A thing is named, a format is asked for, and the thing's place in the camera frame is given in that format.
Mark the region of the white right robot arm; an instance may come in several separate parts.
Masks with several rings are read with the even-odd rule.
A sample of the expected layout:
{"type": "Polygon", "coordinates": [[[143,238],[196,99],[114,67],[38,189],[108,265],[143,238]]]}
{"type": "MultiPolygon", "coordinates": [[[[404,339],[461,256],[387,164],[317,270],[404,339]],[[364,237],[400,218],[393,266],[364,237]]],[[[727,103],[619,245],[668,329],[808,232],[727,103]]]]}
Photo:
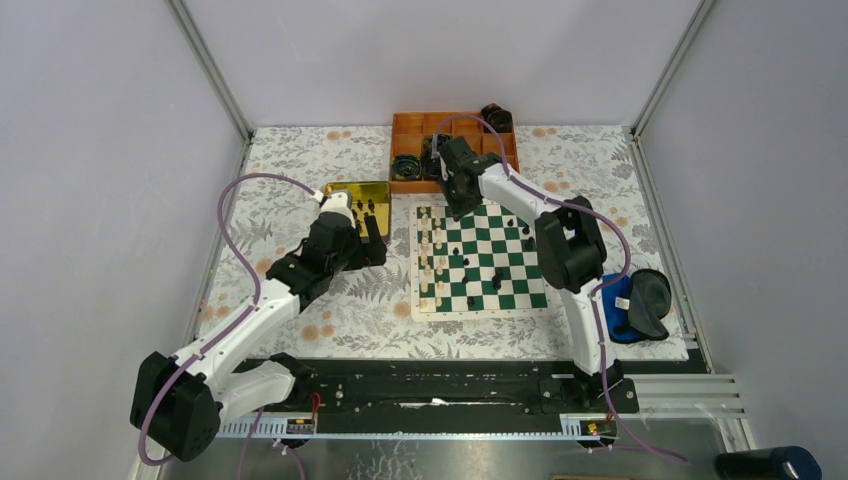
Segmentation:
{"type": "Polygon", "coordinates": [[[447,141],[431,159],[440,164],[438,184],[454,219],[489,200],[532,228],[542,277],[566,311],[577,368],[575,402],[589,412],[601,410],[613,398],[616,358],[606,351],[600,285],[607,251],[591,203],[547,194],[500,156],[475,153],[463,137],[447,141]]]}

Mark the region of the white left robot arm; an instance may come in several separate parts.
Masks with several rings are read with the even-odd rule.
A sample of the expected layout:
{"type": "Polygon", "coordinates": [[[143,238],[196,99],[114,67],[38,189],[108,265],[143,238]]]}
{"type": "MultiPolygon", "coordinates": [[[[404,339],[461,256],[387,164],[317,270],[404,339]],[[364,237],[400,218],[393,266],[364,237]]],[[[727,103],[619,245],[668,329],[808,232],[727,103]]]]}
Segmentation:
{"type": "Polygon", "coordinates": [[[386,254],[374,216],[321,213],[298,250],[272,264],[240,311],[170,356],[151,353],[139,367],[130,412],[142,461],[159,463],[147,453],[150,440],[169,457],[190,461],[237,418],[269,404],[304,407],[308,381],[278,357],[245,372],[238,365],[267,334],[325,294],[339,273],[382,266],[386,254]]]}

